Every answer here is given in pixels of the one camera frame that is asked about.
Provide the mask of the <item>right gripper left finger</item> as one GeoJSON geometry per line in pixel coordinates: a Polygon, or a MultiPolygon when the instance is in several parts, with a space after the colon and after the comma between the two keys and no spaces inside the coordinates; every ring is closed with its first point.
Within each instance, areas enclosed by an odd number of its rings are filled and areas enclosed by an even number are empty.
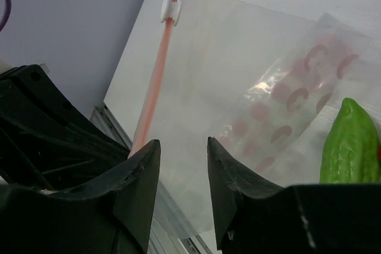
{"type": "Polygon", "coordinates": [[[146,253],[160,155],[152,140],[100,176],[50,195],[1,186],[1,252],[146,253]]]}

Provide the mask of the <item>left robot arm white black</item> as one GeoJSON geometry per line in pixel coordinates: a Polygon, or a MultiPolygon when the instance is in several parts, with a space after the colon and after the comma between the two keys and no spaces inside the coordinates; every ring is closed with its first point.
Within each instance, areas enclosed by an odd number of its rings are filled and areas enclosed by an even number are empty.
{"type": "Polygon", "coordinates": [[[1,73],[1,177],[9,184],[63,190],[126,160],[58,90],[39,65],[1,73]]]}

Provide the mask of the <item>clear zip top bag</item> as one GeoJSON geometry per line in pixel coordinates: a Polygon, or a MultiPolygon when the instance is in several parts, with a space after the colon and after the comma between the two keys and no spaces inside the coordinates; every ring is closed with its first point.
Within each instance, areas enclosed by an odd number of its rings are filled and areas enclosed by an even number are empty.
{"type": "Polygon", "coordinates": [[[162,27],[140,28],[104,99],[133,137],[146,98],[146,140],[161,143],[154,221],[180,239],[213,229],[207,139],[286,187],[315,183],[339,92],[371,37],[330,14],[307,20],[237,0],[180,0],[166,62],[155,66],[162,27]]]}

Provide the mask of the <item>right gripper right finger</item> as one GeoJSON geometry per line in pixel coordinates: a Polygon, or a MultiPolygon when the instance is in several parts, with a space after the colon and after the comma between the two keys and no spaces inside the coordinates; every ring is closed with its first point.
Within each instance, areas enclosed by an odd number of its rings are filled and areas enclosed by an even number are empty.
{"type": "Polygon", "coordinates": [[[208,138],[208,177],[223,253],[379,253],[379,184],[280,187],[208,138]]]}

